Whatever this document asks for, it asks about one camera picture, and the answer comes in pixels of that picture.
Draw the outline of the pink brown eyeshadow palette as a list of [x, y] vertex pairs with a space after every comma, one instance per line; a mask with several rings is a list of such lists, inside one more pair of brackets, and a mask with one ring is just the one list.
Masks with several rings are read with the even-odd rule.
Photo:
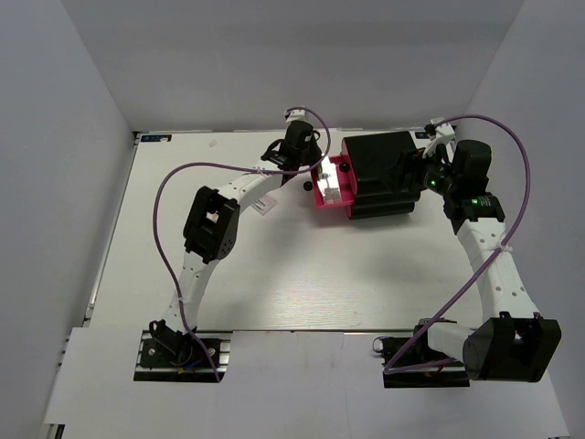
[[335, 164], [330, 161], [328, 156], [325, 156], [316, 170], [316, 182], [324, 204], [328, 205], [341, 202], [341, 189]]

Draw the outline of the black drawer organizer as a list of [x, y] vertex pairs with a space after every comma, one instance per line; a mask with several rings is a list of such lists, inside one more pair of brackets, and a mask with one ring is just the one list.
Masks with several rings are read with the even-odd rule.
[[347, 208], [351, 220], [410, 214], [420, 192], [402, 179], [400, 160], [414, 153], [409, 131], [348, 136], [342, 141], [343, 161], [353, 195]]

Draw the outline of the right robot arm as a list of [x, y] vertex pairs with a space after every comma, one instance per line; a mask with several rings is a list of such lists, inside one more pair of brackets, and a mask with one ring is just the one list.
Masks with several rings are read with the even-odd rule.
[[512, 231], [496, 196], [487, 190], [491, 147], [462, 140], [451, 163], [424, 158], [417, 183], [443, 198], [443, 209], [473, 269], [482, 324], [471, 329], [442, 317], [423, 322], [412, 351], [421, 363], [459, 361], [472, 380], [538, 382], [561, 339], [555, 319], [531, 300], [507, 245]]

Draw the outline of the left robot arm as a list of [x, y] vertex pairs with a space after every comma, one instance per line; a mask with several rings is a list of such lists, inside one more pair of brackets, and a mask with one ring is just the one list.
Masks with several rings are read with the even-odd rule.
[[221, 187], [201, 187], [193, 200], [183, 228], [184, 259], [176, 273], [162, 249], [158, 234], [158, 205], [170, 177], [165, 177], [156, 197], [153, 212], [154, 241], [175, 288], [162, 323], [176, 332], [165, 338], [162, 354], [172, 364], [182, 365], [193, 354], [193, 342], [184, 337], [197, 328], [197, 315], [211, 274], [218, 263], [233, 250], [239, 216], [257, 199], [282, 187], [293, 177], [307, 172], [323, 158], [317, 133], [308, 122], [288, 123], [283, 139], [269, 145], [252, 168], [217, 168], [240, 172]]

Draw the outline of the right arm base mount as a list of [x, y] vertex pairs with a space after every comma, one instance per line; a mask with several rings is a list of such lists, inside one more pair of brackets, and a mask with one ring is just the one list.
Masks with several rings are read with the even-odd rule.
[[[409, 340], [409, 337], [391, 337], [383, 335], [376, 337], [372, 342], [372, 350], [375, 356], [382, 358], [382, 368], [385, 368], [391, 358]], [[394, 363], [393, 369], [407, 368], [394, 374], [382, 373], [385, 389], [446, 389], [446, 388], [468, 388], [469, 378], [464, 370], [463, 364], [452, 361], [447, 364], [440, 364], [430, 367], [419, 367], [415, 365], [430, 362], [441, 362], [448, 357], [439, 351], [428, 346], [427, 335], [418, 339], [415, 344]]]

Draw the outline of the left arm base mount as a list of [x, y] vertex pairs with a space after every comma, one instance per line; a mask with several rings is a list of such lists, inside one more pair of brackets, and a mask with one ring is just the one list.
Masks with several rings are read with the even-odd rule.
[[189, 334], [156, 328], [142, 333], [133, 380], [138, 382], [220, 383], [229, 364], [229, 332]]

